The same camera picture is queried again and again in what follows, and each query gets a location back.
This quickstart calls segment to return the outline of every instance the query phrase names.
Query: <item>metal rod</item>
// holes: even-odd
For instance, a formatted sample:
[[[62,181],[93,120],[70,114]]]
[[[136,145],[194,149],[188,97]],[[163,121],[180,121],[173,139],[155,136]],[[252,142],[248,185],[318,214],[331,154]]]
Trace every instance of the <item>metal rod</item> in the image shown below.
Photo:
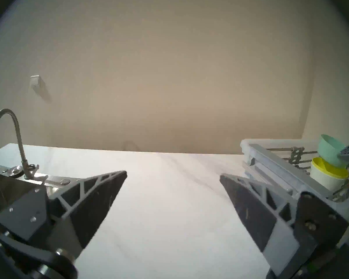
[[[310,160],[302,160],[302,161],[299,161],[298,163],[301,164],[301,163],[309,163],[311,162],[311,159]]]
[[[292,151],[293,148],[267,148],[269,151]]]
[[[301,154],[317,154],[317,151],[302,152]]]
[[[310,166],[307,167],[299,167],[298,165],[295,165],[296,168],[300,169],[300,170],[304,170],[304,169],[310,169]]]

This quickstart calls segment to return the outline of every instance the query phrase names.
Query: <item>beige wall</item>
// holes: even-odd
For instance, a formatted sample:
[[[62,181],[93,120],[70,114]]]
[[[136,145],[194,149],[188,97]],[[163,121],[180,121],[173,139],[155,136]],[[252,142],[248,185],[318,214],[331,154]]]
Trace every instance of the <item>beige wall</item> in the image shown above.
[[[308,14],[307,0],[18,0],[0,22],[0,109],[33,145],[238,153],[300,138]],[[3,117],[0,147],[15,141]]]
[[[303,138],[322,133],[349,144],[349,26],[329,0],[311,0],[315,71]]]

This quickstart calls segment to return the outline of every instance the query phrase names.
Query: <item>screw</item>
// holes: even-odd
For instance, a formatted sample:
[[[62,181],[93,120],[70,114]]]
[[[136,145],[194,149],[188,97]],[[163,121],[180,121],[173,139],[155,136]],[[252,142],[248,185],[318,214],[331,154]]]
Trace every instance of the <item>screw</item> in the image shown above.
[[[315,231],[315,230],[317,230],[317,225],[314,224],[314,223],[311,222],[311,221],[305,222],[305,226],[306,226],[310,231]]]
[[[330,219],[333,219],[333,220],[336,220],[337,219],[337,217],[336,217],[336,215],[335,214],[328,214],[328,218],[330,218]]]

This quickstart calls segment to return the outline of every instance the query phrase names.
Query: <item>faucet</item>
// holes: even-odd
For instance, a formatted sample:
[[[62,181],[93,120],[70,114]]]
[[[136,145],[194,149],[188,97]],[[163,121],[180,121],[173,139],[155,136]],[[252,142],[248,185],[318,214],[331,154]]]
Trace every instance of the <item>faucet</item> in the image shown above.
[[[23,150],[23,144],[22,144],[22,139],[21,139],[21,133],[19,132],[19,124],[16,115],[13,113],[12,110],[9,109],[2,109],[0,110],[0,119],[4,114],[9,114],[14,123],[14,127],[16,129],[16,136],[17,136],[17,141],[18,141],[18,148],[19,148],[19,153],[21,154],[21,160],[22,160],[22,167],[24,171],[24,178],[26,180],[33,180],[34,175],[36,171],[39,169],[39,165],[34,165],[34,164],[28,164],[26,156],[24,154]]]

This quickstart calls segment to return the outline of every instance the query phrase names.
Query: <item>dish rack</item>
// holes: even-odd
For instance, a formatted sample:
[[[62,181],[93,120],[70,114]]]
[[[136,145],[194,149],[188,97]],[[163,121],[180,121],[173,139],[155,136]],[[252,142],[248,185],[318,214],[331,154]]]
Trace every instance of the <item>dish rack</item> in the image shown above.
[[[249,179],[281,187],[294,199],[302,192],[311,192],[349,222],[349,177],[335,192],[310,177],[311,160],[318,157],[318,144],[319,140],[244,139],[240,143],[244,174]],[[349,227],[339,246],[343,243],[349,243]]]

